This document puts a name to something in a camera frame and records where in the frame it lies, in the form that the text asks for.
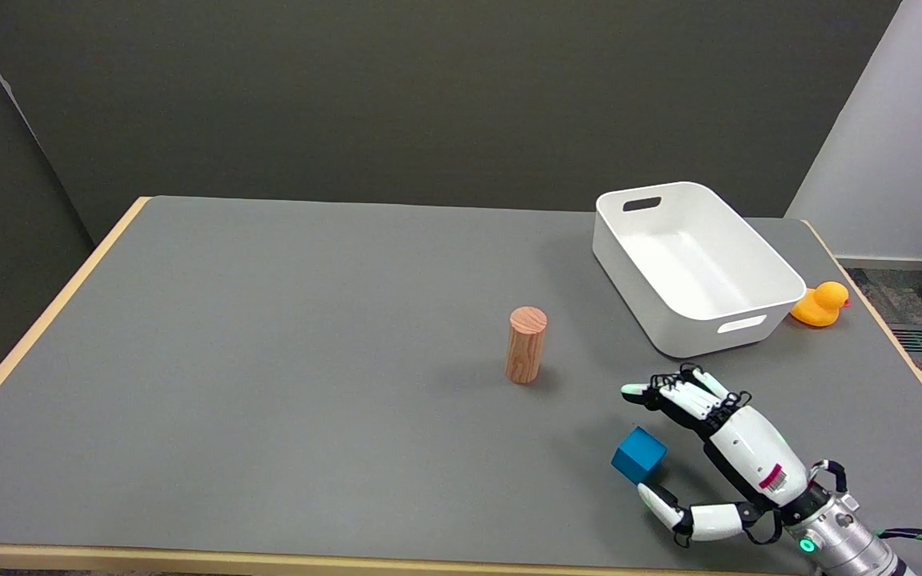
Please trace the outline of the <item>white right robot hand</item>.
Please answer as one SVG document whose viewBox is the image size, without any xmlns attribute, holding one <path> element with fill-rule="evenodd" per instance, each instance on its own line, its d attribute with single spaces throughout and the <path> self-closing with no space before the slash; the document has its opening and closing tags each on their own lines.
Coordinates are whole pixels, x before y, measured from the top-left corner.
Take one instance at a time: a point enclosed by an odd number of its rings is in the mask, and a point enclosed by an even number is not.
<svg viewBox="0 0 922 576">
<path fill-rule="evenodd" d="M 784 436 L 751 406 L 750 391 L 729 390 L 695 363 L 645 383 L 624 384 L 627 402 L 659 411 L 703 443 L 710 463 L 742 500 L 681 506 L 658 482 L 638 484 L 641 500 L 673 533 L 677 546 L 745 534 L 755 546 L 770 546 L 783 533 L 783 513 L 808 492 L 810 470 Z"/>
</svg>

